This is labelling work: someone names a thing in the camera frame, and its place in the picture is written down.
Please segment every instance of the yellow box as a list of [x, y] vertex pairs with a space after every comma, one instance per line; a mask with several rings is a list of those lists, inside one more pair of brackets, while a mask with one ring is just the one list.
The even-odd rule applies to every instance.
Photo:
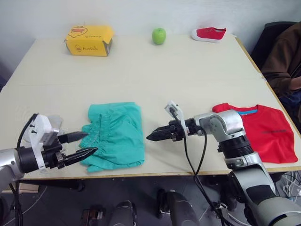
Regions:
[[75, 26], [68, 32], [65, 42], [72, 55], [106, 57], [113, 35], [110, 26]]

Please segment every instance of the chair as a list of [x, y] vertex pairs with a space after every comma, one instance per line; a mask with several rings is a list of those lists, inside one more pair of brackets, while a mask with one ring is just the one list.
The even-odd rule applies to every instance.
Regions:
[[296, 22], [282, 21], [265, 24], [264, 30], [251, 53], [251, 58], [259, 69], [262, 68], [266, 59], [268, 58], [269, 53], [273, 48], [275, 39], [295, 23]]

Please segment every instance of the red shoe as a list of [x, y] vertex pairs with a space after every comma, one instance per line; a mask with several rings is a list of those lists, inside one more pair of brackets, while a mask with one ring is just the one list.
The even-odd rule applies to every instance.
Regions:
[[217, 29], [215, 27], [201, 28], [195, 29], [191, 33], [191, 37], [197, 41], [209, 41], [219, 43], [224, 34], [226, 32], [226, 28]]

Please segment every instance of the white wall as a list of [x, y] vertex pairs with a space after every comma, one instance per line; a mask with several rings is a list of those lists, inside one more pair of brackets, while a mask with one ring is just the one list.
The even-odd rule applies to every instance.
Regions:
[[0, 62], [14, 71], [34, 39], [63, 41], [73, 25], [110, 24], [116, 35], [226, 27], [252, 51], [265, 23], [300, 20], [301, 0], [0, 0]]

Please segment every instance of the table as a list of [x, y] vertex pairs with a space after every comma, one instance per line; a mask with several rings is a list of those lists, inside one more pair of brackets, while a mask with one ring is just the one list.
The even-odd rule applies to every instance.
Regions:
[[[58, 114], [66, 132], [89, 124], [91, 104], [135, 101], [142, 108], [146, 137], [171, 120], [164, 107], [174, 100], [186, 118], [229, 102], [235, 106], [282, 106], [249, 55], [231, 34], [220, 44], [194, 41], [187, 35], [168, 36], [155, 46], [150, 37], [118, 36], [108, 57], [72, 56], [63, 40], [36, 40], [0, 93], [0, 149], [16, 146], [19, 133], [36, 112]], [[270, 172], [301, 170], [301, 138], [292, 126], [298, 162], [265, 163]], [[196, 166], [203, 137], [189, 137], [188, 149]], [[229, 169], [217, 142], [208, 137], [200, 174], [226, 174]], [[66, 152], [79, 149], [69, 144]], [[35, 171], [26, 179], [102, 178], [154, 175], [190, 175], [182, 142], [145, 139], [145, 163], [129, 169], [88, 174], [76, 163], [64, 169]]]

